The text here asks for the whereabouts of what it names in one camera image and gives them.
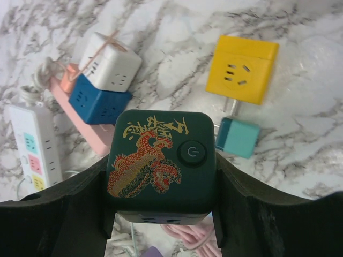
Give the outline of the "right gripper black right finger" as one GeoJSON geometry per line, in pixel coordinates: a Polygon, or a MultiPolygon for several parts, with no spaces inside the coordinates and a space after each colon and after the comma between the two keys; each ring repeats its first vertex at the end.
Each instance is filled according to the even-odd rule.
{"type": "Polygon", "coordinates": [[[223,256],[342,256],[341,192],[300,198],[216,159],[213,221],[223,256]]]}

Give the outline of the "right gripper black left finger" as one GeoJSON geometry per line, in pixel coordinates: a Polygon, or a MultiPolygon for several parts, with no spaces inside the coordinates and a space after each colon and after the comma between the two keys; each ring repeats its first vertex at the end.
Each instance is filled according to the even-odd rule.
{"type": "Polygon", "coordinates": [[[1,256],[104,256],[115,217],[105,200],[107,162],[1,202],[1,256]]]}

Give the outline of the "white power strip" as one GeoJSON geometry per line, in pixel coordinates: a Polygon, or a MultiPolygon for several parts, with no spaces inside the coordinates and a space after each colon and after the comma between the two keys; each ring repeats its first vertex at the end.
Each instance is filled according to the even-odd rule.
{"type": "Polygon", "coordinates": [[[41,102],[41,92],[20,88],[19,103],[8,106],[14,137],[29,193],[47,189],[63,180],[53,116],[41,102]]]}

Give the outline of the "purple USB power strip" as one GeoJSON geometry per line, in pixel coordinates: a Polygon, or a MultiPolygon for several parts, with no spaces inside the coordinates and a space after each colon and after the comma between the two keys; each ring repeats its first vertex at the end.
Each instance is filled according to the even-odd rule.
{"type": "Polygon", "coordinates": [[[149,247],[141,257],[163,257],[161,252],[154,246],[149,247]]]}

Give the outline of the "teal plug adapter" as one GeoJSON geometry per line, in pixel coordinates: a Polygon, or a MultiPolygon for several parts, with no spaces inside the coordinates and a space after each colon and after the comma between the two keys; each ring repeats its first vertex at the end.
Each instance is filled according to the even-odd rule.
{"type": "Polygon", "coordinates": [[[259,134],[258,125],[225,117],[219,125],[215,147],[228,154],[250,158],[259,134]]]}

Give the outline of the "dark green cube socket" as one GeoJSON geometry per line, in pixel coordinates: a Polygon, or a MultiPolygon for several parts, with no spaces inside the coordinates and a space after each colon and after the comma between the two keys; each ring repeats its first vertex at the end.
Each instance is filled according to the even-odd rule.
{"type": "Polygon", "coordinates": [[[187,111],[123,112],[115,124],[104,196],[134,223],[203,220],[217,198],[211,118],[187,111]]]}

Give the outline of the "blue cube socket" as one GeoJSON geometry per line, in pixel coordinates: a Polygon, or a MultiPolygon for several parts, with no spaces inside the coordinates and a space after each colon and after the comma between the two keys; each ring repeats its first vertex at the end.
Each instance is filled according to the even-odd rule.
{"type": "Polygon", "coordinates": [[[119,115],[125,110],[132,94],[100,90],[81,74],[69,97],[69,103],[88,125],[116,124],[119,115]]]}

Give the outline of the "yellow cube socket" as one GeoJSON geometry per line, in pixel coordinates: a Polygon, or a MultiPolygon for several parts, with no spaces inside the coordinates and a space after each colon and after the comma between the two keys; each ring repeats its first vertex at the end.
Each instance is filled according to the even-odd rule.
{"type": "Polygon", "coordinates": [[[261,105],[278,50],[275,42],[220,36],[205,90],[261,105]]]}

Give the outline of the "white tiger cube socket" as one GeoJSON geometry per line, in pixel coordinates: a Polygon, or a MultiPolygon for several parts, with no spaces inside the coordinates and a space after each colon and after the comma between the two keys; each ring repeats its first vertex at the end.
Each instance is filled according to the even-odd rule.
{"type": "Polygon", "coordinates": [[[99,90],[126,92],[141,63],[141,57],[122,42],[94,32],[79,62],[79,69],[99,90]]]}

